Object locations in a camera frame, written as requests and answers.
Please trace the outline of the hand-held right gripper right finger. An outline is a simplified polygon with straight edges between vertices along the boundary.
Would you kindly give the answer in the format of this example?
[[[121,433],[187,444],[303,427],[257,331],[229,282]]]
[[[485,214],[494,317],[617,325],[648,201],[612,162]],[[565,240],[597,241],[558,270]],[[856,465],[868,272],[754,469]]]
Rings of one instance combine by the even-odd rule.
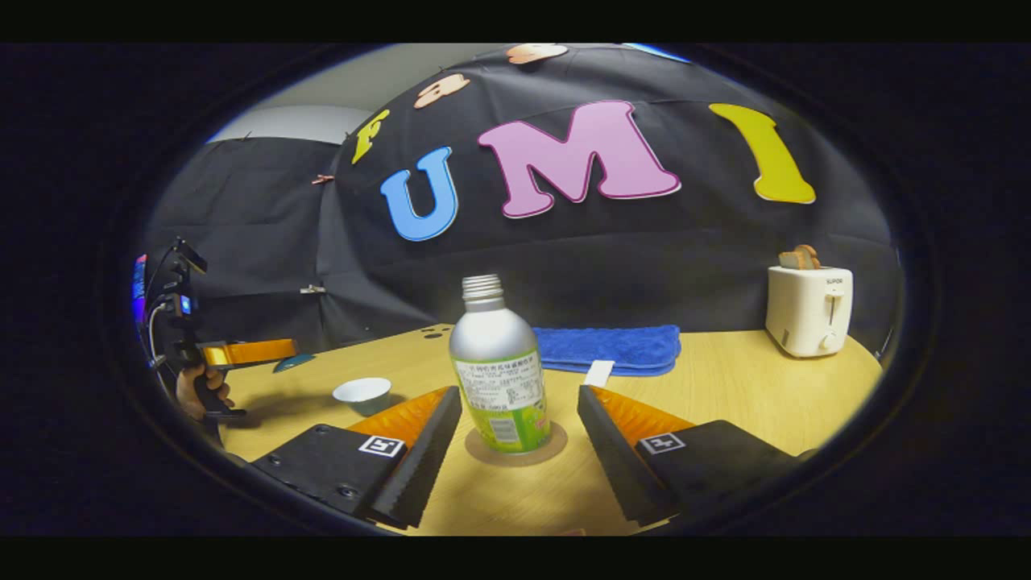
[[[583,419],[623,517],[707,524],[804,462],[726,420],[694,425],[670,412],[583,384]]]

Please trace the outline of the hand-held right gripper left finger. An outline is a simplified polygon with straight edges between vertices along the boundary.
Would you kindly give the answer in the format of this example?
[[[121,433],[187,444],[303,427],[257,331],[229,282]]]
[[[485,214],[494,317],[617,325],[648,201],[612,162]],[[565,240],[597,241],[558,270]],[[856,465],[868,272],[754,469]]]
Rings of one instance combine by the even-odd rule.
[[[459,387],[442,387],[346,429],[309,427],[251,467],[346,516],[419,526],[461,414]]]

